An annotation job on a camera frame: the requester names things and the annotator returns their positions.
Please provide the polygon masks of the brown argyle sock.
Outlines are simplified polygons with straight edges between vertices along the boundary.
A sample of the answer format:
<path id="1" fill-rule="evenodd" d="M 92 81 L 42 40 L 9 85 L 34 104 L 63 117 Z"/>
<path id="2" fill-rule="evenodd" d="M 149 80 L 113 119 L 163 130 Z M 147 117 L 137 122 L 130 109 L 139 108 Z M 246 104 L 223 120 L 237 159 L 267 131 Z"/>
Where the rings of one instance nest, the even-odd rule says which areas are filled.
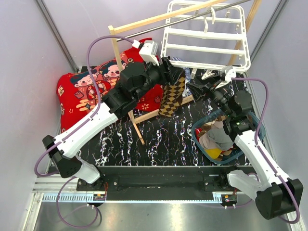
<path id="1" fill-rule="evenodd" d="M 182 103 L 182 94 L 185 90 L 185 77 L 180 77 L 175 85 L 164 86 L 163 96 L 158 114 L 172 117 Z"/>

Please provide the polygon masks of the white plastic clip hanger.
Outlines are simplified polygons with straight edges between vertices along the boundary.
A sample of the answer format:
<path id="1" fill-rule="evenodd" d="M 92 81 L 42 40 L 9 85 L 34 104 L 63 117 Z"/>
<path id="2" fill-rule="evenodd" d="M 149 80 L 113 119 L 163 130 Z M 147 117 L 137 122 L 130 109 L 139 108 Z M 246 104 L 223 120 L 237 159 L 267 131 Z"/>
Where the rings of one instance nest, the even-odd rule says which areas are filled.
<path id="1" fill-rule="evenodd" d="M 166 20 L 161 57 L 177 57 L 174 66 L 244 73 L 251 66 L 246 18 L 237 3 L 218 3 Z"/>

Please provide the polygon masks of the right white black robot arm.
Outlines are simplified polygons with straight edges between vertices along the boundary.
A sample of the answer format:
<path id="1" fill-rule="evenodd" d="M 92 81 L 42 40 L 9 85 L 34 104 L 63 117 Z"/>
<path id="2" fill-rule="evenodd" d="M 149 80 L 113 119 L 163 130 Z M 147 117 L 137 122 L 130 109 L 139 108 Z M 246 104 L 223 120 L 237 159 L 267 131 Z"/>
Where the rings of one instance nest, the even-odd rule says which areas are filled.
<path id="1" fill-rule="evenodd" d="M 205 85 L 188 83 L 187 86 L 195 100 L 207 96 L 224 112 L 227 117 L 224 121 L 225 133 L 243 151 L 259 177 L 255 180 L 239 169 L 232 170 L 218 179 L 219 187 L 225 191 L 234 187 L 245 193 L 255 202 L 265 219 L 281 218 L 295 212 L 296 218 L 288 223 L 298 223 L 303 184 L 298 179 L 291 179 L 260 141 L 260 127 L 254 127 L 248 119 L 253 109 L 251 94 L 241 90 L 230 96 L 219 84 L 217 81 Z"/>

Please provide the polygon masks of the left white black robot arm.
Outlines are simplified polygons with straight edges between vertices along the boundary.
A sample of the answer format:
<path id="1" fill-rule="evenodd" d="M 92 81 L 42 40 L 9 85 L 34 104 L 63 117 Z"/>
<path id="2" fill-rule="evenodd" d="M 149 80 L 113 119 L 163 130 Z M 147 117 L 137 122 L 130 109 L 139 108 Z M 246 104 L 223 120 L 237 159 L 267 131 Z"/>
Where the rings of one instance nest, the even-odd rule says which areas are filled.
<path id="1" fill-rule="evenodd" d="M 173 66 L 167 57 L 162 58 L 162 63 L 158 65 L 129 64 L 120 73 L 116 85 L 98 99 L 98 104 L 90 113 L 68 131 L 43 138 L 45 154 L 54 163 L 57 173 L 64 179 L 80 178 L 91 189 L 100 190 L 104 184 L 101 173 L 93 164 L 77 157 L 77 152 L 97 133 L 132 111 L 139 99 L 156 84 L 174 85 L 184 75 L 183 69 Z"/>

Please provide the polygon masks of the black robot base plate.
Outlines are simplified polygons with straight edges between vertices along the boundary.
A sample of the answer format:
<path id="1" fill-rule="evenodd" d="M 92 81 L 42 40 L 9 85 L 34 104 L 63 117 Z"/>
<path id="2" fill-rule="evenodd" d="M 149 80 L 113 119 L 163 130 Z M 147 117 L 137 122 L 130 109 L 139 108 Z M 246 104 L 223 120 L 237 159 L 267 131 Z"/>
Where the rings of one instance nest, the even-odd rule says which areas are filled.
<path id="1" fill-rule="evenodd" d="M 205 178 L 239 170 L 237 166 L 154 166 L 99 167 L 100 178 L 95 183 L 77 181 L 78 191 L 119 192 L 127 188 L 197 188 L 203 189 Z"/>

